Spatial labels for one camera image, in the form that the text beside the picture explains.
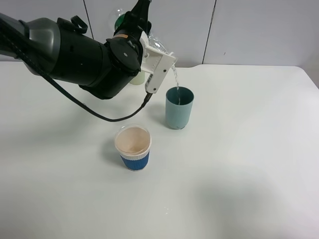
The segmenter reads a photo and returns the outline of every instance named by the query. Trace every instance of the cup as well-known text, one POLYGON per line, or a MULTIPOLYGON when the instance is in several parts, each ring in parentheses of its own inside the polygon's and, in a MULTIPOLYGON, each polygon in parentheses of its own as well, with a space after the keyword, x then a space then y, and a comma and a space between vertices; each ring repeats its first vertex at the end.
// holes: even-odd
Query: cup
POLYGON ((173 87, 166 93, 165 120, 174 129, 182 129, 187 125, 194 101, 194 94, 190 89, 180 87, 178 91, 179 94, 177 87, 173 87))
POLYGON ((152 144, 151 135, 146 128, 138 124, 124 126, 115 135, 114 142, 128 169, 139 171, 145 168, 152 144))

